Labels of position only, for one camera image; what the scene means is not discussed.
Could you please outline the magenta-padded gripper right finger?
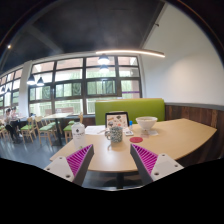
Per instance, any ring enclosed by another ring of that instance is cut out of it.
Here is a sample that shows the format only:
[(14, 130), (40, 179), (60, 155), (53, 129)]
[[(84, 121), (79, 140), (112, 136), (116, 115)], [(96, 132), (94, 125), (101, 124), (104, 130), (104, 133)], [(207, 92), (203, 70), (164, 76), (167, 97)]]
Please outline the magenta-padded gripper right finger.
[(130, 147), (142, 183), (150, 184), (165, 176), (183, 169), (183, 166), (165, 153), (159, 155), (136, 144)]

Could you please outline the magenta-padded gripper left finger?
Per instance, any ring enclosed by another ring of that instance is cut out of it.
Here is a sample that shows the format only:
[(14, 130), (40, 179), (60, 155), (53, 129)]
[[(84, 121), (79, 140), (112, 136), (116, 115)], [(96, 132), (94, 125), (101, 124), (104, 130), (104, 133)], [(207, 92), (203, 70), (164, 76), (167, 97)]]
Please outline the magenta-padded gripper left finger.
[(81, 186), (93, 155), (94, 147), (88, 145), (67, 157), (58, 156), (44, 170)]

